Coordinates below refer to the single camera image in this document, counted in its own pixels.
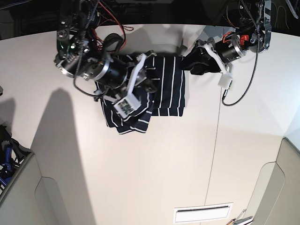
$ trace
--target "white vent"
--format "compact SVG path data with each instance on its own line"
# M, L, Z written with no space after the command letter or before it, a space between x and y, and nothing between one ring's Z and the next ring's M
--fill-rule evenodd
M175 208L174 224L205 222L226 219L230 215L233 203L200 207Z

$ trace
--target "striped shirt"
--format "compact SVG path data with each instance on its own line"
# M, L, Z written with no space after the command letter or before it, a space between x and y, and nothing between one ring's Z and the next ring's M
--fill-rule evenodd
M120 56L124 62L131 61L130 56ZM110 128L117 128L120 135L137 131L146 133L151 116L182 116L185 107L185 76L180 69L182 57L160 57L146 60L147 77L157 87L157 92L150 94L142 88L135 88L134 95L141 100L141 106L123 119L113 107L113 103L101 99L101 106Z

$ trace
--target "white table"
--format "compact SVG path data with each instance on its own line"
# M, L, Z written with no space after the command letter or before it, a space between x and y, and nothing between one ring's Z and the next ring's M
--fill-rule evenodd
M223 27L196 25L134 28L125 53L174 52L182 39L190 48L199 36L220 39L224 33ZM117 26L97 32L101 38L121 33ZM57 181L74 225L166 225L175 207L228 202L236 217L247 207L261 167L276 159L299 107L299 50L298 37L273 33L238 105L220 107L219 74L187 74L183 117L152 117L146 134L118 135L106 127L100 104L54 66L55 32L4 40L0 118L12 122L14 138L31 146L42 175ZM226 102L245 90L254 56L235 62L236 85ZM94 91L92 82L79 84Z

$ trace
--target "white stripe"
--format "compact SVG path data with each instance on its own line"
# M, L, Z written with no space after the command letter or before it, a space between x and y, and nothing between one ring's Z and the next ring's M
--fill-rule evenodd
M104 115L104 118L105 118L105 121L106 121L106 125L108 126L107 119L106 119L106 115L105 115L105 112L104 112L103 102L102 102L101 106L102 106L103 115Z
M139 114L135 115L135 116L138 116L140 115L141 113L143 113L146 109L149 108L149 102L150 102L150 99L149 99L149 93L147 92L147 106L146 108L144 108ZM126 122L127 120L129 120L129 118L132 117L132 116L128 116L127 119L125 119L124 121Z
M129 132L131 132L131 131L132 131L132 130L127 130L127 131L124 131L124 132L119 133L119 135L127 134L127 133L129 133Z
M130 126L130 129L133 129L133 130L136 130L136 131L139 131L139 132L142 132L142 133L146 133L146 131L140 130L140 129L132 127L132 126Z
M129 56L129 55L126 55L131 61L133 61L133 59Z
M162 82L161 82L161 93L160 93L159 108L161 108L161 103L163 101L164 77L165 77L165 57L164 57L164 65L163 65L163 77L162 77Z
M180 85L180 90L179 90L179 103L178 103L178 107L180 107L180 101L181 101L182 82L183 82L183 71L181 72L181 85Z
M140 122L149 124L149 122L147 122L147 121L145 121L145 120L140 120L140 119L138 119L137 121L140 121Z
M112 123L118 128L119 126L113 121L113 112L112 112L111 118L112 118Z
M172 100L173 100L173 87L174 87L175 65L176 65L176 57L174 57L174 67L173 67L173 76L172 76L172 88L171 88L171 99L170 99L169 108L171 108Z

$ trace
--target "white tabletop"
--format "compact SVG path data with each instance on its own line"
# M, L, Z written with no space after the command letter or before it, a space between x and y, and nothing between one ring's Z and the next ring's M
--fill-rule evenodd
M199 36L224 33L196 25L133 27L125 53L175 52L181 43L190 49ZM97 32L101 38L121 33L117 26ZM249 93L236 106L220 107L220 74L187 73L183 117L152 117L146 134L118 135L106 126L100 103L54 66L55 32L8 39L0 41L0 118L36 153L42 175L57 181L74 225L166 225L173 208L229 202L236 217L261 167L276 160L300 105L299 51L298 37L273 33ZM249 52L234 63L227 103L247 87L254 57ZM92 82L79 84L94 91Z

